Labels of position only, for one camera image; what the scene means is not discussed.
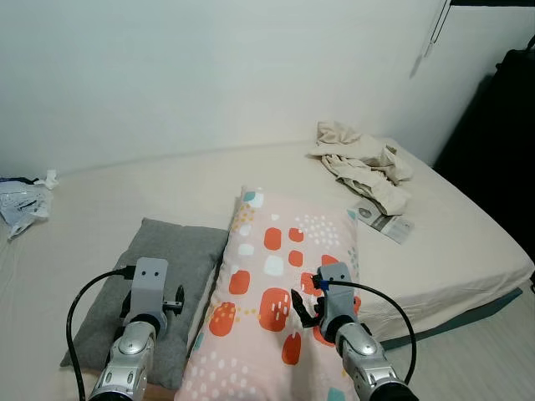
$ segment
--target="pink pillow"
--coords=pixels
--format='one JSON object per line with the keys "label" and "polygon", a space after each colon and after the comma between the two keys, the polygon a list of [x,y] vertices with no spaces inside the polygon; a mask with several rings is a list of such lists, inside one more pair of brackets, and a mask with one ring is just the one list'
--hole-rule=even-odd
{"label": "pink pillow", "polygon": [[175,400],[357,399],[334,345],[303,329],[290,297],[299,290],[311,312],[321,291],[310,277],[337,261],[356,281],[356,241],[352,210],[244,189]]}

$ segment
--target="mattress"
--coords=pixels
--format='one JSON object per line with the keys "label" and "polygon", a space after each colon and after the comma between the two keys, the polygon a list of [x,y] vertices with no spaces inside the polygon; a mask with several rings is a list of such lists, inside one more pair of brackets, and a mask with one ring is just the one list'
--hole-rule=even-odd
{"label": "mattress", "polygon": [[[243,184],[263,185],[332,207],[359,197],[306,157],[311,142],[221,150],[85,171],[62,177],[48,222],[6,241],[0,225],[0,388],[12,401],[77,399],[72,371],[60,370],[64,324],[78,290],[111,269],[149,217],[228,228]],[[533,263],[484,211],[406,151],[415,169],[404,184],[415,229],[398,245],[359,226],[362,283],[389,294],[418,332],[510,292]],[[77,330],[99,287],[73,320]],[[406,334],[397,312],[362,293],[360,317],[380,340]],[[90,391],[95,379],[86,376]]]}

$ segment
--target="floor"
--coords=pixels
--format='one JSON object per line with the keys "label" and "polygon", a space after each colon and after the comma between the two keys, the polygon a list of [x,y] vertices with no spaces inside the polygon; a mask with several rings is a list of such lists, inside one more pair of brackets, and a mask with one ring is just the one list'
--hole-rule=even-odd
{"label": "floor", "polygon": [[[535,294],[521,289],[495,315],[418,342],[410,388],[420,400],[535,400]],[[410,346],[387,358],[404,377]]]}

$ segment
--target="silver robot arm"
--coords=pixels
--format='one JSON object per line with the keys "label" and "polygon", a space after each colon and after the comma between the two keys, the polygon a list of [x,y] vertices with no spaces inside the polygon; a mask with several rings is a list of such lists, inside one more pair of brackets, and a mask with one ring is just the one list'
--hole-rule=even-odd
{"label": "silver robot arm", "polygon": [[[345,263],[321,266],[316,280],[349,282]],[[304,327],[319,326],[326,341],[335,343],[347,374],[361,401],[417,401],[418,398],[398,378],[385,356],[385,350],[360,324],[354,313],[354,289],[330,286],[314,308],[317,317],[310,317],[303,299],[292,290],[292,304]]]}
{"label": "silver robot arm", "polygon": [[110,349],[110,361],[100,374],[91,401],[141,401],[152,369],[156,332],[147,322],[129,323]]}
{"label": "silver robot arm", "polygon": [[174,302],[164,301],[167,261],[142,257],[135,267],[132,289],[123,303],[125,330],[110,349],[110,360],[99,376],[90,401],[141,401],[152,369],[156,338],[167,329],[166,311],[179,314],[182,286]]}

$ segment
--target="orange polka dot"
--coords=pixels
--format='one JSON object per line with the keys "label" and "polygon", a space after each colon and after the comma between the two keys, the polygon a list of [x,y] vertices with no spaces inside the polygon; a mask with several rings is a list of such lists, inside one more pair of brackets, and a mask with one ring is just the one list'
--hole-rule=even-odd
{"label": "orange polka dot", "polygon": [[360,301],[360,298],[359,297],[355,297],[354,298],[354,302],[353,302],[353,310],[354,310],[354,314],[357,315],[359,314],[359,309],[360,309],[360,304],[362,302]]}
{"label": "orange polka dot", "polygon": [[228,291],[231,294],[242,295],[249,289],[249,282],[251,275],[247,270],[238,270],[231,277],[231,282],[228,285]]}
{"label": "orange polka dot", "polygon": [[338,263],[338,259],[335,257],[332,257],[330,255],[322,255],[321,256],[321,265],[332,265],[333,263]]}
{"label": "orange polka dot", "polygon": [[325,340],[324,336],[321,335],[321,332],[319,331],[318,326],[314,326],[314,328],[312,329],[312,333],[314,335],[314,338],[318,340],[320,343],[327,345],[329,347],[334,347],[333,343],[330,343],[329,341]]}
{"label": "orange polka dot", "polygon": [[314,295],[315,297],[321,297],[321,290],[314,288],[312,282],[312,273],[301,273],[301,288],[305,294]]}
{"label": "orange polka dot", "polygon": [[283,288],[268,288],[260,301],[260,326],[271,332],[281,332],[286,326],[288,311],[292,308],[291,297]]}
{"label": "orange polka dot", "polygon": [[293,242],[301,242],[304,239],[304,234],[298,228],[290,228],[290,231],[288,232],[288,237]]}
{"label": "orange polka dot", "polygon": [[275,227],[270,227],[264,234],[264,246],[270,251],[276,251],[281,247],[283,233]]}
{"label": "orange polka dot", "polygon": [[297,365],[299,354],[301,353],[301,336],[298,332],[294,335],[287,336],[283,345],[283,362],[287,365]]}
{"label": "orange polka dot", "polygon": [[211,318],[210,321],[210,331],[212,334],[218,337],[226,336],[232,329],[232,323],[234,316],[229,314],[228,316],[223,311],[227,310],[230,306],[234,304],[231,302],[224,302],[220,307],[218,307]]}
{"label": "orange polka dot", "polygon": [[288,261],[292,266],[301,267],[303,265],[303,253],[300,251],[291,251],[288,255]]}

